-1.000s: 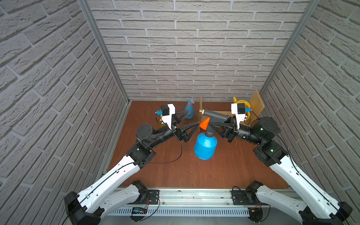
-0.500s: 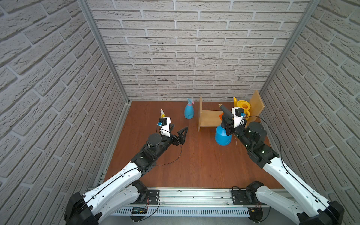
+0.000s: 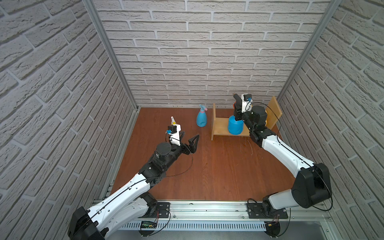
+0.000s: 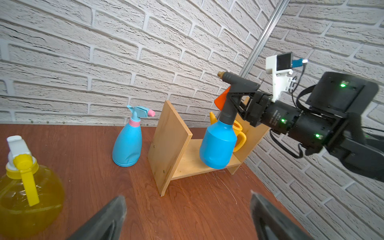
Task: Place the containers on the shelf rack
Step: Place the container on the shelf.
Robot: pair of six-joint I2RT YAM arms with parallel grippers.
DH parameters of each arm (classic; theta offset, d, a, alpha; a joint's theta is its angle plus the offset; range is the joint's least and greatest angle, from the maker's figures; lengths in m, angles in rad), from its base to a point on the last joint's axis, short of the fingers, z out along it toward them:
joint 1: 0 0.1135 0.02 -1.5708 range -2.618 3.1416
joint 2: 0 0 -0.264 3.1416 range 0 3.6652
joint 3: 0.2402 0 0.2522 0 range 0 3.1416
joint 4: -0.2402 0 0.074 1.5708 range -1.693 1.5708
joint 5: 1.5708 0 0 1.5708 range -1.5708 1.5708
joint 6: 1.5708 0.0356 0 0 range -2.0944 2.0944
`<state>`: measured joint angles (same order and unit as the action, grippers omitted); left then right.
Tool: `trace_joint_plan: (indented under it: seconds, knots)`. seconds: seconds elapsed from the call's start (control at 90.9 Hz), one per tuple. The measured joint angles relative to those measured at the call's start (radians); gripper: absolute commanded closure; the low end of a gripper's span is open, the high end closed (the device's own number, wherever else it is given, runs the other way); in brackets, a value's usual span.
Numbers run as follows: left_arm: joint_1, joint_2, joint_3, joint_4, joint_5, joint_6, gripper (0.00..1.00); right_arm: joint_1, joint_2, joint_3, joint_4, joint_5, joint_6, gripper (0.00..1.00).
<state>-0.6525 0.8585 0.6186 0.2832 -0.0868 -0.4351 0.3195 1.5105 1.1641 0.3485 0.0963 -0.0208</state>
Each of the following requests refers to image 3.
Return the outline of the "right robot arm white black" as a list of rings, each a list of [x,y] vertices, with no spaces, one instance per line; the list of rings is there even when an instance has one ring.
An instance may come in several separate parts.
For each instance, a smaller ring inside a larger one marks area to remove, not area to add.
[[[271,153],[295,177],[291,189],[263,198],[262,206],[266,216],[280,209],[297,206],[307,209],[328,199],[333,201],[328,167],[301,156],[268,129],[265,124],[267,113],[263,107],[253,106],[243,112],[241,105],[235,103],[234,117],[244,122],[254,143]]]

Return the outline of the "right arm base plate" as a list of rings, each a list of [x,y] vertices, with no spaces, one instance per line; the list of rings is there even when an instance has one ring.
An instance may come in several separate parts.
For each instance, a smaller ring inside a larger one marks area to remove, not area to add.
[[[267,213],[267,212],[264,212],[262,203],[247,202],[246,206],[247,206],[247,213],[248,213],[249,219],[286,220],[289,218],[289,214],[286,209],[280,209],[280,210]]]

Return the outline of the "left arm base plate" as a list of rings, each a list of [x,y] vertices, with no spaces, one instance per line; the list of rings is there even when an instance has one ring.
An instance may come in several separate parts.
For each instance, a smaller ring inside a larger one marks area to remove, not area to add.
[[[143,218],[167,219],[170,217],[170,202],[157,202],[156,205],[150,204]]]

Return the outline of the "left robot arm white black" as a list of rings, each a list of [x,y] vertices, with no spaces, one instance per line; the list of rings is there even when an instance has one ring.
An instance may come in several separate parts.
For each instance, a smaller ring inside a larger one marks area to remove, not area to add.
[[[72,215],[68,236],[71,240],[105,240],[125,224],[136,218],[156,214],[157,200],[149,190],[166,178],[166,172],[181,154],[193,155],[200,136],[157,145],[148,162],[123,187],[100,203],[85,209],[78,208]]]

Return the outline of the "blue pressure sprayer black handle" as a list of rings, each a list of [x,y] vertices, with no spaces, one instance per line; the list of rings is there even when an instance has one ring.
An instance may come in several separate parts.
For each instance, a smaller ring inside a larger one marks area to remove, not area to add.
[[[238,94],[234,94],[234,99],[236,100],[234,105],[241,107],[241,104],[242,104],[241,97]],[[229,118],[228,131],[232,135],[240,135],[243,131],[243,125],[244,125],[244,122],[243,121],[236,121],[234,114],[233,114]]]

